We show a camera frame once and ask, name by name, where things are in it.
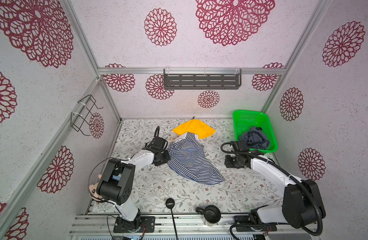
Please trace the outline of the blue white striped tank top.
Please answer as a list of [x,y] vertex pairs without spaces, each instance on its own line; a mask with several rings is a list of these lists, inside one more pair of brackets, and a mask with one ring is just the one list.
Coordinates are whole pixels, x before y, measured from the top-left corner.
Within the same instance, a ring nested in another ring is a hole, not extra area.
[[206,158],[199,136],[185,133],[167,147],[168,166],[178,175],[204,185],[217,185],[225,181],[220,171]]

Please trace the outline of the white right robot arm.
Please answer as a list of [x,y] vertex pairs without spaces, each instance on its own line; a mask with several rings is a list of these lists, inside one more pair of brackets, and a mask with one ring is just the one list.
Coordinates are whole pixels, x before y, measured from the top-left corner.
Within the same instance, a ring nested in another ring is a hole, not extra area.
[[249,168],[258,172],[275,185],[283,197],[280,206],[264,206],[252,210],[249,222],[253,227],[287,224],[314,236],[321,234],[326,211],[315,181],[290,174],[261,150],[249,149],[243,140],[223,143],[221,151],[226,154],[227,168]]

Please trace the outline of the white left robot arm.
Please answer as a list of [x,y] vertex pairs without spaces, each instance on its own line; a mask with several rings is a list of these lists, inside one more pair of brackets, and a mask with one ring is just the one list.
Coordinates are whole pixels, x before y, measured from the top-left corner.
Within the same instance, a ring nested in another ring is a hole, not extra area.
[[135,232],[141,227],[140,210],[130,197],[134,175],[151,164],[160,166],[167,163],[170,160],[167,145],[167,140],[154,137],[128,160],[110,158],[99,181],[88,187],[95,201],[111,203],[118,210],[117,224],[120,228]]

